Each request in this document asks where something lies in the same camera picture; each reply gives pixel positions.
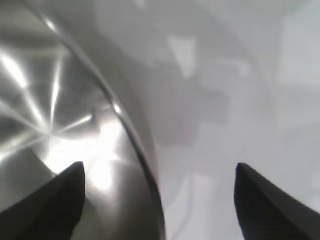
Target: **white background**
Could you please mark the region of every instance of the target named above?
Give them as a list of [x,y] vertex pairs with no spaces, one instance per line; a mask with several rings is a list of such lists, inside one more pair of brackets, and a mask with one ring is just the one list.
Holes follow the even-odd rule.
[[242,240],[246,162],[320,211],[320,1],[70,0],[139,97],[168,240]]

